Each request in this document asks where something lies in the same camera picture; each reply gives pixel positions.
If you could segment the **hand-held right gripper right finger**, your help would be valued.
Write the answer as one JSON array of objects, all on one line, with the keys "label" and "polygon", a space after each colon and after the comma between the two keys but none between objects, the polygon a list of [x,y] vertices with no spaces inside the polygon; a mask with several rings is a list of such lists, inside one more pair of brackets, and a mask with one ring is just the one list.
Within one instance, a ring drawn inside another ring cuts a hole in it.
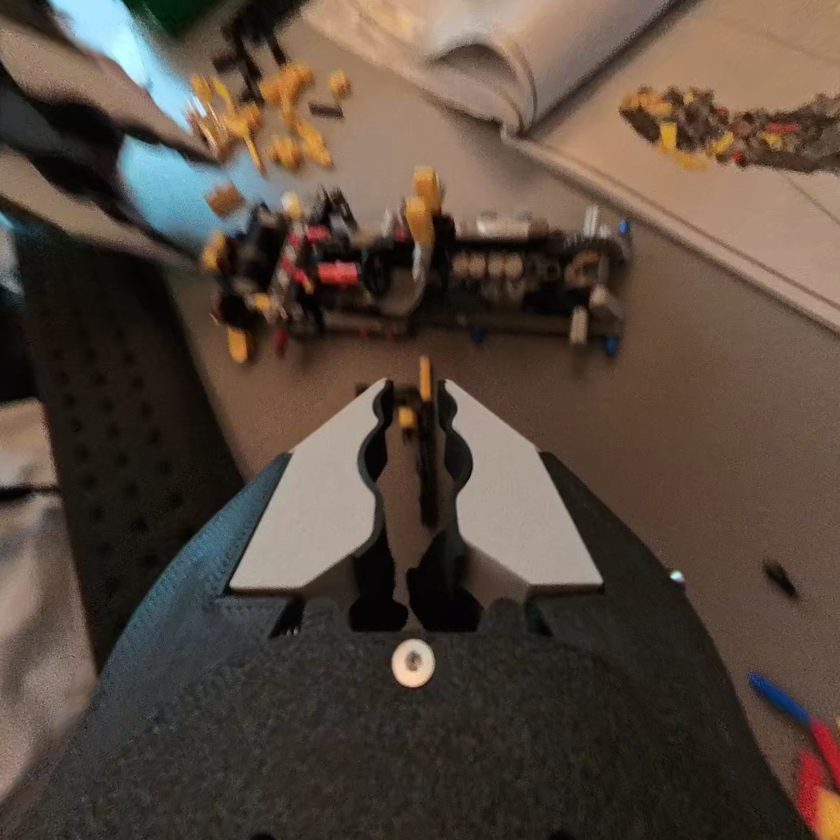
[{"label": "hand-held right gripper right finger", "polygon": [[538,448],[452,380],[438,382],[456,557],[467,592],[598,592],[603,577]]}]

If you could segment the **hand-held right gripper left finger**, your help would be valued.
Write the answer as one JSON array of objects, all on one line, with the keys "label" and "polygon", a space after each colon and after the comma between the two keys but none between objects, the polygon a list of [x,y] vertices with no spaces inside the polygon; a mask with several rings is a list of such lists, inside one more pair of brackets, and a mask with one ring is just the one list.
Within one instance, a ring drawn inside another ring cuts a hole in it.
[{"label": "hand-held right gripper left finger", "polygon": [[288,455],[231,592],[359,592],[354,563],[384,531],[393,383],[368,386]]}]

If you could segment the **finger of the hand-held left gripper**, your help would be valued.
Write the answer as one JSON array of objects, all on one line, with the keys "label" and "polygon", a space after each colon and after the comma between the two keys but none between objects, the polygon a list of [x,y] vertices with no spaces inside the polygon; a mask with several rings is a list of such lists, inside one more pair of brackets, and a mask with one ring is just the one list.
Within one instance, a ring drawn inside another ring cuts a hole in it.
[{"label": "finger of the hand-held left gripper", "polygon": [[63,192],[24,156],[10,150],[1,153],[1,206],[6,217],[51,226],[89,245],[155,263],[197,263],[188,250],[160,241],[135,224],[114,219],[86,198]]},{"label": "finger of the hand-held left gripper", "polygon": [[97,119],[110,129],[178,153],[186,160],[217,165],[207,144],[163,112],[120,66],[28,21],[2,14],[2,70],[26,97],[62,117]]}]

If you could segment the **small black yellow lego assembly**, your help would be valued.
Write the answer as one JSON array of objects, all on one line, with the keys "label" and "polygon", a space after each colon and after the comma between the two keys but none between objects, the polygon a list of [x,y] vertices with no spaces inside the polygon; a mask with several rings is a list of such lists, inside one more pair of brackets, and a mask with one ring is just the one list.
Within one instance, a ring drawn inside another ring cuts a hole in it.
[{"label": "small black yellow lego assembly", "polygon": [[419,357],[416,385],[395,389],[395,415],[402,440],[416,445],[418,504],[422,524],[427,529],[438,525],[437,433],[434,402],[434,378],[431,360]]}]

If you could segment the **partly built lego car chassis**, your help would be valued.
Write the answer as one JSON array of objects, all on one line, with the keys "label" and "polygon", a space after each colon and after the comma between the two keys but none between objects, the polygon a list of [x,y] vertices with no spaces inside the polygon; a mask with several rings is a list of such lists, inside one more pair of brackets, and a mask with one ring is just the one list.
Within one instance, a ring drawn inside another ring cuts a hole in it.
[{"label": "partly built lego car chassis", "polygon": [[604,224],[589,206],[565,230],[526,213],[457,221],[431,167],[378,225],[360,224],[339,188],[277,208],[253,205],[242,230],[213,232],[200,267],[217,283],[212,318],[231,357],[249,361],[261,325],[278,354],[330,333],[398,340],[419,329],[559,337],[619,347],[618,289],[634,256],[629,220]]}]

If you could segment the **black lego beam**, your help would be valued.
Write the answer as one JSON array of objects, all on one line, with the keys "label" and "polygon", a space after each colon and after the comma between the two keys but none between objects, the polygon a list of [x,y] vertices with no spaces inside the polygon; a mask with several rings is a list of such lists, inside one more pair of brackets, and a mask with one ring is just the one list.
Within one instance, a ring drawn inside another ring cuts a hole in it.
[{"label": "black lego beam", "polygon": [[247,2],[220,27],[225,49],[213,56],[213,69],[219,77],[241,76],[244,88],[238,99],[242,103],[265,102],[260,89],[264,74],[256,58],[258,49],[267,48],[279,67],[287,62],[276,32],[280,17],[274,2]]}]

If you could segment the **group of yellow lego connectors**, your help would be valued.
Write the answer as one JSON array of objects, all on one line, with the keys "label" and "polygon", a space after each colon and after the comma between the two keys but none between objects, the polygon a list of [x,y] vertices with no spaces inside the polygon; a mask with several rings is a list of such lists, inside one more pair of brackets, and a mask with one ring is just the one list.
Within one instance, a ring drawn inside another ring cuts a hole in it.
[{"label": "group of yellow lego connectors", "polygon": [[192,105],[185,117],[224,165],[244,150],[260,176],[267,175],[269,165],[297,172],[306,161],[330,171],[334,159],[328,143],[301,106],[315,80],[308,66],[286,61],[267,80],[256,80],[246,98],[236,98],[220,77],[191,75]]}]

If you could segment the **lego instruction booklet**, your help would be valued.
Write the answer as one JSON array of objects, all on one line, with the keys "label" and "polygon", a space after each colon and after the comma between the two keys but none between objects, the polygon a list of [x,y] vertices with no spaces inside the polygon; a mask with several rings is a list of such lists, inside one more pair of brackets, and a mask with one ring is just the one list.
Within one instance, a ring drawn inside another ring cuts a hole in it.
[{"label": "lego instruction booklet", "polygon": [[620,115],[639,88],[730,116],[838,107],[838,2],[308,2],[310,26],[793,308],[839,325],[838,130],[828,160],[666,152]]}]

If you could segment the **pile of small lego pieces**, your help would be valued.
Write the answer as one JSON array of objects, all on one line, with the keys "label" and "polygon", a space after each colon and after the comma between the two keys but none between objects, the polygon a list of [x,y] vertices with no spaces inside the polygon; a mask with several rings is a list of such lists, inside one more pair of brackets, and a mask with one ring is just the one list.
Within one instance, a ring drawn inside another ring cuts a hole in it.
[{"label": "pile of small lego pieces", "polygon": [[756,671],[748,681],[757,695],[807,730],[811,749],[802,749],[796,773],[795,805],[814,838],[839,838],[839,748],[833,730],[786,691]]}]

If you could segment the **green plastic bin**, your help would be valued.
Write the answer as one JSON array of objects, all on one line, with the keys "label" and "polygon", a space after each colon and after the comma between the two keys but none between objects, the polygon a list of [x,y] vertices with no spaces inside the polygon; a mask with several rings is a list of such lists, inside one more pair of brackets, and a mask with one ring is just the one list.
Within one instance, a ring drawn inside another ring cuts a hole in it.
[{"label": "green plastic bin", "polygon": [[122,1],[132,16],[167,37],[183,37],[220,1]]}]

